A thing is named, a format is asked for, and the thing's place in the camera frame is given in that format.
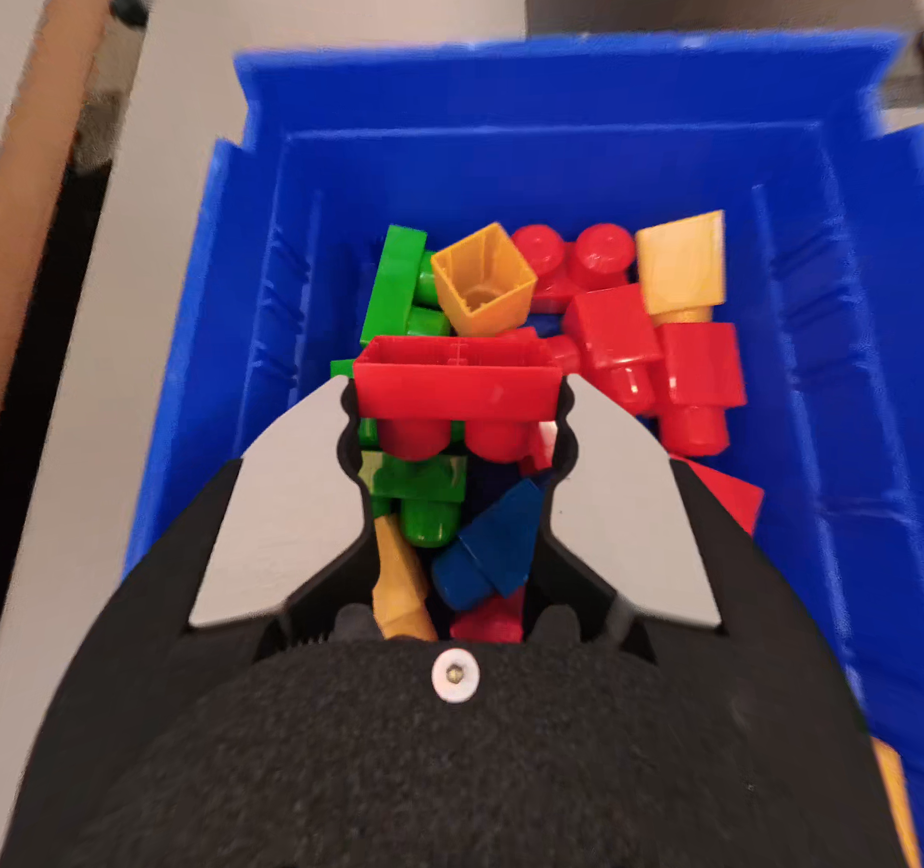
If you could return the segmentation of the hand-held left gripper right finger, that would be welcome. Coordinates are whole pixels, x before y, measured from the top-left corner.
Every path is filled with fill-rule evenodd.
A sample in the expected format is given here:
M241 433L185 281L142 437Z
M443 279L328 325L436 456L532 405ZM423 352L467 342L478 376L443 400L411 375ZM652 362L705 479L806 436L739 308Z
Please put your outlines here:
M671 458L581 376L562 380L552 478L536 540L536 591L569 608L581 641L616 615L700 631L722 622Z

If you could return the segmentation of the blue plastic bin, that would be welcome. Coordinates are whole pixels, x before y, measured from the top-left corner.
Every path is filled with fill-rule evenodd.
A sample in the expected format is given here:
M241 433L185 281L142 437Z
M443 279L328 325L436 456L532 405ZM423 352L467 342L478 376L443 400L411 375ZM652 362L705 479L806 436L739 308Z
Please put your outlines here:
M880 134L890 33L619 35L242 53L125 572L358 351L387 227L565 238L725 212L745 408L717 465L872 731L922 761L922 129Z

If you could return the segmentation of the red two-stud toy block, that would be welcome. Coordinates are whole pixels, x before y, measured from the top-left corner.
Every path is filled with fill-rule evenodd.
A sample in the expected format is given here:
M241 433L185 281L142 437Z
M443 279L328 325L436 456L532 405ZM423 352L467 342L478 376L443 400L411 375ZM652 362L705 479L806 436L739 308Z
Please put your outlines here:
M497 337L378 336L354 361L361 418L383 451L408 462L439 455L462 423L484 460L525 458L557 415L561 368L533 329Z

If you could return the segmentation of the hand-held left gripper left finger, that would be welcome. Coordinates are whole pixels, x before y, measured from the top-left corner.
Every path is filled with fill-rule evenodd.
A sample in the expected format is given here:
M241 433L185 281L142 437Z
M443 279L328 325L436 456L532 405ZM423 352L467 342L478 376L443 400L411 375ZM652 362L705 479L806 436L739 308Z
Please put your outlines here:
M334 377L274 420L240 459L189 623L280 620L298 640L332 635L338 613L372 604L380 576L359 480L356 391Z

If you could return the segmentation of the pile of colourful toy blocks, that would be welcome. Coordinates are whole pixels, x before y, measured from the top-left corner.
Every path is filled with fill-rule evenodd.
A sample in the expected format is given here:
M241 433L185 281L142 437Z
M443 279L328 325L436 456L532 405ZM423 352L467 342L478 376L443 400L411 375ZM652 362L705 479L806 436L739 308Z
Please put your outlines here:
M711 320L724 302L722 211L641 230L613 223L565 241L542 224L510 235L491 223L439 250L425 232L388 228L360 333L362 354L378 336L497 337L531 328L563 379L581 376L637 419L674 471L694 472L752 533L762 492L689 458L729 445L726 413L745 405L736 330ZM479 458L453 426L439 455L408 462L382 450L362 418L362 474L376 515L399 504L396 539L442 548L430 578L456 616L458 640L520 638L526 581L536 589L536 540L552 478L556 418L541 423L517 462Z

